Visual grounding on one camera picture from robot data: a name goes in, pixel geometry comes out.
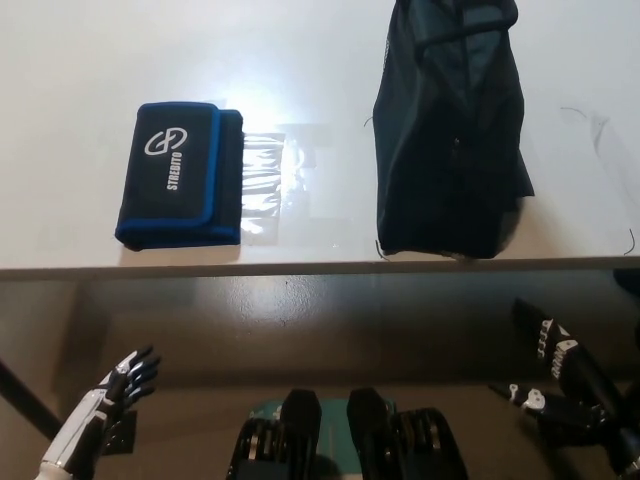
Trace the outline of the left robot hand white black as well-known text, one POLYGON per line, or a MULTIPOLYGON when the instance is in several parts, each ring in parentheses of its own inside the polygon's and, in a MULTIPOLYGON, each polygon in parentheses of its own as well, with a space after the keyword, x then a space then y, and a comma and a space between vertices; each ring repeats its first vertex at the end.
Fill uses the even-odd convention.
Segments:
POLYGON ((88 390, 42 457, 36 479, 92 479, 116 427, 155 391, 160 361, 153 347, 136 349, 88 390))

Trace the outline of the right robot hand black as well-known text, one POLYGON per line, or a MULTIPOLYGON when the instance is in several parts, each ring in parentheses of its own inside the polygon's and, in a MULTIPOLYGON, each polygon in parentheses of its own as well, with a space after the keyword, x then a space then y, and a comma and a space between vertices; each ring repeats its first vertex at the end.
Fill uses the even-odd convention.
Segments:
POLYGON ((639 418, 588 349, 558 320, 523 299, 514 301, 511 318, 561 393, 518 383, 493 384, 490 389, 533 417, 541 437, 553 447, 600 445, 613 456, 635 460, 639 418))

